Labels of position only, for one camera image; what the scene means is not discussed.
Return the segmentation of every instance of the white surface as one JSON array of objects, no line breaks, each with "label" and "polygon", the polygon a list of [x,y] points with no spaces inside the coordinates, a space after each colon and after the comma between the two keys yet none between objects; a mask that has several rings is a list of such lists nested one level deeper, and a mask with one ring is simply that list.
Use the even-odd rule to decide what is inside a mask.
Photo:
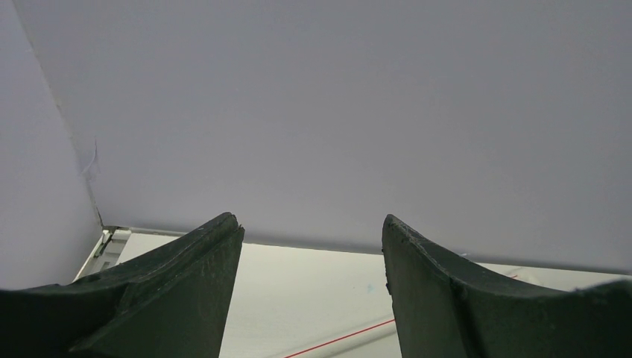
[{"label": "white surface", "polygon": [[40,65],[0,0],[0,287],[70,283],[100,234]]},{"label": "white surface", "polygon": [[[176,236],[132,233],[118,263]],[[506,265],[483,266],[516,279],[571,290],[620,275]],[[286,357],[392,318],[382,255],[244,244],[221,357]],[[300,358],[398,357],[394,324]],[[362,356],[364,352],[375,352]]]},{"label": "white surface", "polygon": [[105,224],[632,269],[630,0],[16,0]]},{"label": "white surface", "polygon": [[402,353],[399,351],[397,339],[396,334],[391,334],[366,345],[360,345],[349,351],[336,354],[332,358],[398,358],[402,356]]}]

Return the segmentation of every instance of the red wire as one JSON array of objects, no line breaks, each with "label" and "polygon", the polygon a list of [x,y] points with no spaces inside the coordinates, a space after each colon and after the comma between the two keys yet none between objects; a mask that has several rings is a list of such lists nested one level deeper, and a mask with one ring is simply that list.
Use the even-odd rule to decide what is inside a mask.
[{"label": "red wire", "polygon": [[301,355],[301,354],[304,354],[304,353],[307,353],[307,352],[311,352],[311,351],[313,351],[314,349],[322,348],[322,347],[324,347],[324,346],[326,346],[326,345],[331,345],[332,343],[336,343],[336,342],[341,341],[341,340],[343,340],[343,339],[347,339],[347,338],[349,338],[349,337],[357,336],[357,335],[358,335],[358,334],[360,334],[360,333],[364,333],[364,332],[366,332],[366,331],[368,331],[368,330],[372,330],[372,329],[374,329],[374,328],[381,327],[381,326],[383,326],[383,325],[385,325],[385,324],[389,324],[389,323],[391,323],[391,322],[395,322],[395,319],[391,319],[391,320],[389,320],[389,321],[382,322],[382,323],[380,323],[380,324],[376,324],[375,326],[371,326],[371,327],[369,327],[369,328],[364,328],[363,330],[359,330],[358,332],[354,332],[354,333],[351,333],[351,334],[347,334],[346,336],[342,336],[342,337],[340,337],[340,338],[333,339],[333,340],[331,340],[331,341],[329,341],[329,342],[325,342],[325,343],[323,343],[322,345],[317,345],[317,346],[314,346],[314,347],[311,347],[311,348],[307,348],[307,349],[305,349],[304,351],[300,351],[300,352],[298,352],[298,353],[290,354],[289,356],[286,356],[286,357],[283,357],[283,358],[292,358],[292,357],[296,357],[296,356],[299,356],[299,355]]}]

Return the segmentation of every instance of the white wall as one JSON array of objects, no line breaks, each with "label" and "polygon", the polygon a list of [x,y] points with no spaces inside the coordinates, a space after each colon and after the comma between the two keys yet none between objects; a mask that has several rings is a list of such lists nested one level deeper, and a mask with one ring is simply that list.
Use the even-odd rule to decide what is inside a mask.
[{"label": "white wall", "polygon": [[15,7],[0,0],[0,288],[69,283],[100,229]]},{"label": "white wall", "polygon": [[632,1],[16,4],[105,224],[632,266]]}]

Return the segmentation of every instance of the dark green rubber piece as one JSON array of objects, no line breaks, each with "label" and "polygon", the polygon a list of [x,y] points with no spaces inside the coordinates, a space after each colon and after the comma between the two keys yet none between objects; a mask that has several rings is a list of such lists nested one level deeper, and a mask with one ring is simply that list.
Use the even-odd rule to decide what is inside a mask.
[{"label": "dark green rubber piece", "polygon": [[217,357],[243,238],[225,213],[68,286],[0,291],[0,357]]},{"label": "dark green rubber piece", "polygon": [[497,274],[394,216],[382,232],[403,358],[632,357],[632,282],[574,292]]}]

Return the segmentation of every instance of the white panel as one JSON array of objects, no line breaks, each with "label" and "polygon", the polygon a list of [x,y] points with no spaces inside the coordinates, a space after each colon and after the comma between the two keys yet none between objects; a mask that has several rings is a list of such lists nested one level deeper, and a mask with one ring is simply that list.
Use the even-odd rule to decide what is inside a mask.
[{"label": "white panel", "polygon": [[100,234],[40,65],[0,0],[0,287],[69,283]]},{"label": "white panel", "polygon": [[632,1],[16,3],[106,224],[632,266]]}]

